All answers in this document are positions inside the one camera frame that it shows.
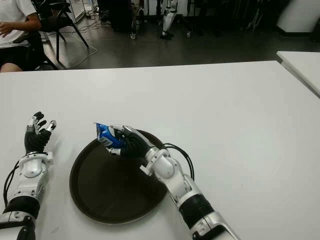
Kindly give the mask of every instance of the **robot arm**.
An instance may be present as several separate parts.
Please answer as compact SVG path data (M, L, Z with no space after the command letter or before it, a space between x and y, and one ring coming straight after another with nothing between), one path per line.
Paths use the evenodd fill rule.
M112 148L111 144L107 147L108 151L120 156L146 158L147 165L142 165L140 169L149 176L155 174L166 185L194 240L221 239L221 236L228 240L239 240L191 177L183 173L179 162L170 157L168 150L158 149L132 127L112 125L108 129L113 137L125 142L121 148Z
M47 128L40 128L47 122L41 120L44 115L37 112L26 127L24 145L26 155L22 157L9 174L3 190L5 209L0 215L1 240L34 240L36 219L49 180L48 166L52 164L52 152L43 152L56 121ZM8 179L19 170L19 184L13 195L7 200Z

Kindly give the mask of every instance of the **person's knee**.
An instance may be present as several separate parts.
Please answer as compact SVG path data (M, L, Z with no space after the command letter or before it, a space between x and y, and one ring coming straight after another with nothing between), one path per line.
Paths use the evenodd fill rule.
M13 63L5 63L4 65L2 65L1 69L0 69L0 73L9 73L9 72L22 72L23 70L13 64Z

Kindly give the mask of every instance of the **chair leg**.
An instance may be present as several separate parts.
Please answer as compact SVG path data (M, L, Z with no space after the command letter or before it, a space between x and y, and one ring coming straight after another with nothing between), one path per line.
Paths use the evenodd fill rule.
M89 48L88 43L86 42L86 40L84 39L84 37L81 35L81 33L79 32L78 28L76 27L76 25L74 23L72 23L72 27L74 28L74 30L76 31L76 33L79 35L79 37L81 38L82 42L84 43L84 45Z
M59 34L60 32L56 32L56 60L59 62Z
M46 55L44 55L43 57L44 57L44 60L45 60L54 70L59 70L59 69L57 68L57 66L56 66Z
M60 38L62 38L63 41L66 41L65 37L61 34L61 32L59 32L59 36Z

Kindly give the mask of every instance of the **white wall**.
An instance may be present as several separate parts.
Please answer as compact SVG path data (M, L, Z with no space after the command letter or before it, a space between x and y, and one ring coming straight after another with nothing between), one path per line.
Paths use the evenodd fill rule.
M293 0L277 26L287 33L310 33L320 18L320 0Z

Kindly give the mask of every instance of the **black cable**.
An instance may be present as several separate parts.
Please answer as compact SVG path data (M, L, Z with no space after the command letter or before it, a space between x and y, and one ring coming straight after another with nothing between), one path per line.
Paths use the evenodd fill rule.
M186 158L188 163L190 163L190 165L191 165L190 168L192 170L192 174L193 174L193 178L194 178L194 176L195 176L194 166L192 164L192 161L191 161L191 158L189 157L189 155L183 149L181 149L180 147L178 147L178 146L176 146L176 145L174 145L172 143L165 143L164 145L169 145L170 147L168 147L168 148L178 150Z
M191 161L191 158L189 157L189 155L183 149L181 149L180 147L178 147L174 144L171 144L171 143L164 143L162 145L162 148L163 149L175 149L175 150L179 151L184 156L184 158L186 159L186 161L189 165L190 177L192 178L192 180L195 180L194 165L192 164L192 161Z
M6 177L6 180L5 180L5 183L3 186L3 200L4 200L5 207L7 207L7 205L8 205L8 198L7 198L8 197L8 190L9 190L9 187L11 185L12 180L14 179L15 171L19 168L18 164L19 164L19 161L16 162L13 169L11 170L9 175Z

